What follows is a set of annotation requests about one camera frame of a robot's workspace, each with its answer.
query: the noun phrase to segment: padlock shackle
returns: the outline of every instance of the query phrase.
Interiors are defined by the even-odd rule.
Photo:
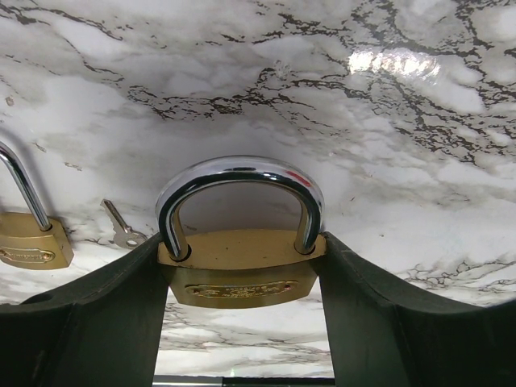
[[[324,199],[321,189],[304,172],[283,161],[258,156],[228,156],[203,161],[177,174],[161,191],[156,217],[164,243],[175,261],[189,256],[179,219],[186,199],[204,189],[229,183],[263,183],[290,192],[301,204],[294,248],[310,254],[321,228]]]
[[[0,160],[3,161],[3,164],[6,165],[10,174],[15,179],[16,185],[22,193],[29,210],[34,215],[40,230],[50,230],[52,228],[52,224],[50,223],[50,220],[48,220],[47,213],[40,202],[40,198],[38,198],[38,194],[31,183],[31,179],[29,179],[29,176],[27,175],[27,171],[13,150],[2,141],[0,141]]]

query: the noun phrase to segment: open padlock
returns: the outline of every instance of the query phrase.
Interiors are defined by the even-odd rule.
[[[179,210],[197,192],[236,182],[265,183],[301,204],[298,231],[233,230],[185,237]],[[310,260],[324,255],[319,234],[323,194],[306,174],[279,160],[229,156],[196,164],[174,177],[156,204],[164,242],[158,261],[177,300],[220,309],[270,306],[308,295],[317,275]]]
[[[0,260],[18,268],[67,268],[73,251],[65,229],[58,220],[47,216],[19,158],[2,142],[0,159],[31,211],[31,214],[0,214]]]

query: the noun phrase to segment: closed padlock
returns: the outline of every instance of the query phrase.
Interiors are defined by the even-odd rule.
[[[265,183],[301,204],[297,231],[233,230],[185,237],[181,205],[197,192],[236,182]],[[164,242],[158,261],[181,304],[219,309],[270,306],[307,296],[317,278],[311,260],[326,252],[319,234],[323,194],[305,173],[279,160],[229,156],[196,164],[174,177],[156,204]]]
[[[0,260],[18,268],[67,268],[73,250],[61,223],[44,211],[25,168],[0,142],[0,159],[16,181],[31,214],[0,214]]]

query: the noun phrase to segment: brass padlock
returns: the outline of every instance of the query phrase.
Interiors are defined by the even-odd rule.
[[[47,216],[19,158],[2,142],[0,159],[31,211],[31,214],[0,214],[0,260],[34,270],[67,268],[73,251],[65,229],[58,220]]]
[[[185,237],[179,210],[186,199],[216,185],[256,182],[290,192],[301,203],[298,231],[233,230]],[[229,156],[186,169],[156,204],[164,242],[158,261],[181,304],[220,309],[254,308],[308,295],[317,274],[310,260],[326,252],[319,234],[323,194],[306,174],[279,160]]]

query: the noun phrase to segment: embossed label plate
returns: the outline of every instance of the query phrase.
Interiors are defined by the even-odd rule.
[[[194,296],[206,298],[252,298],[288,292],[297,285],[297,281],[277,281],[257,285],[187,285],[185,291]]]
[[[45,264],[56,258],[56,254],[38,248],[8,248],[0,246],[0,258],[11,262]]]

